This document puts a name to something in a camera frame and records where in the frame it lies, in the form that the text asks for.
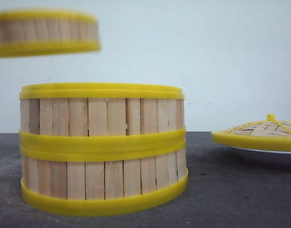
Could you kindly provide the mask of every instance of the woven bamboo lid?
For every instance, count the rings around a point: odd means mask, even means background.
[[[212,140],[236,148],[291,152],[291,122],[276,121],[268,114],[265,121],[212,132]]]

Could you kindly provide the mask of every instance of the white plate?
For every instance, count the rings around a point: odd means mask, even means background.
[[[265,163],[273,166],[291,167],[291,152],[262,151],[232,147],[233,150],[245,160]]]

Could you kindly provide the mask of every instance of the gray floor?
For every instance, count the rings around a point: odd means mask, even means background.
[[[210,133],[187,133],[188,188],[157,208],[110,217],[68,217],[21,198],[19,140],[0,134],[0,228],[291,228],[291,169],[246,163]]]

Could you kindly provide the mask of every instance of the yellow knob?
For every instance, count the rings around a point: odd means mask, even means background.
[[[275,121],[274,114],[267,114],[267,121]]]

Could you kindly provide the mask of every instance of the yellow plastic rim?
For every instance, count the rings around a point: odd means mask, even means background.
[[[24,41],[0,44],[0,57],[40,56],[100,50],[98,41]]]
[[[216,131],[212,132],[212,140],[231,147],[291,152],[291,137],[248,136]]]
[[[154,98],[184,99],[182,89],[164,85],[122,83],[52,83],[27,85],[20,99],[34,98]]]
[[[185,128],[124,136],[52,136],[19,132],[23,155],[55,162],[104,162],[154,157],[185,147]]]
[[[70,20],[80,20],[85,22],[96,23],[97,20],[94,16],[69,10],[59,9],[26,9],[26,10],[12,10],[12,11],[1,11],[0,22],[6,20],[21,20],[21,19],[42,19],[42,18],[63,18]]]
[[[143,195],[99,200],[58,199],[37,194],[27,189],[21,179],[23,199],[40,210],[71,216],[107,216],[136,212],[167,203],[184,192],[186,175],[177,183]]]
[[[291,135],[291,130],[280,123],[288,121],[276,121],[273,114],[267,115],[267,121],[275,123],[276,125],[282,127]],[[291,137],[269,137],[231,134],[231,132],[233,131],[240,130],[247,126],[261,124],[264,122],[266,121],[251,122],[227,131],[212,132],[212,140],[219,144],[244,149],[291,152]]]

